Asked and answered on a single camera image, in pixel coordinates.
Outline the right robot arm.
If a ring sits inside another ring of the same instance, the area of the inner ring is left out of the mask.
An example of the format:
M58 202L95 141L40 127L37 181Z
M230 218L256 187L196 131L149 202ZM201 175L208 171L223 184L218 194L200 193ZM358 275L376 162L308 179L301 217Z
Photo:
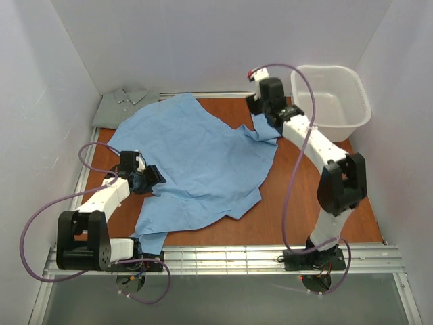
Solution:
M248 79L256 86L255 93L246 98L249 111L263 115L320 173L317 200L321 209L315 228L304 249L287 248L280 261L287 271L346 269L338 243L348 217L367 195L364 157L337 147L299 107L288 105L280 79L255 73L250 73Z

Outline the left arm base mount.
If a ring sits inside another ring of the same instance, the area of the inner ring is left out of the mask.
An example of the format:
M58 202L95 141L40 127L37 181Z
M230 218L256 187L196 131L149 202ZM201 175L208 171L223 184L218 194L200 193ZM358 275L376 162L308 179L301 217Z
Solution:
M147 261L131 262L131 259L147 259ZM160 251L158 255L135 253L127 263L112 263L111 269L115 272L161 272L164 267L157 260L164 261L164 251Z

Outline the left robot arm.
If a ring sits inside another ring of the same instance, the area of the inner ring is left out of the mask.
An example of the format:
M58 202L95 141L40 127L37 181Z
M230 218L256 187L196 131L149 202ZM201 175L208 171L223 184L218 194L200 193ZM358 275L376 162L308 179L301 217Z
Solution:
M124 269L141 269L143 253L136 238L113 238L108 220L131 194L142 195L166 180L156 165L138 151L122 151L120 161L104 177L102 189L74 211L58 219L56 263L63 270L107 271L124 262Z

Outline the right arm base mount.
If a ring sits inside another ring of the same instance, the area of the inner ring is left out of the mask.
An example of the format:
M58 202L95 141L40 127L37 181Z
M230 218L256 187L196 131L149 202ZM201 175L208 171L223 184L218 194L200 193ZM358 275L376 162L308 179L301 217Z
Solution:
M278 256L277 262L283 263L286 271L304 271L304 270L332 270L344 271L346 262L342 249L337 248L332 252L315 251L307 255L290 254L284 251L283 255Z

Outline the light blue long sleeve shirt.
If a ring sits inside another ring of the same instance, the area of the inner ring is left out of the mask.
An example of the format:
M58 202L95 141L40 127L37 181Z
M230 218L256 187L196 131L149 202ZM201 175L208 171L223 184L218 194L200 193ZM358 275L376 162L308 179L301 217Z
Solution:
M241 218L260 199L278 132L263 115L252 129L232 128L189 94L150 104L120 124L109 144L139 151L164 183L153 187L135 225L145 253L158 254L168 233Z

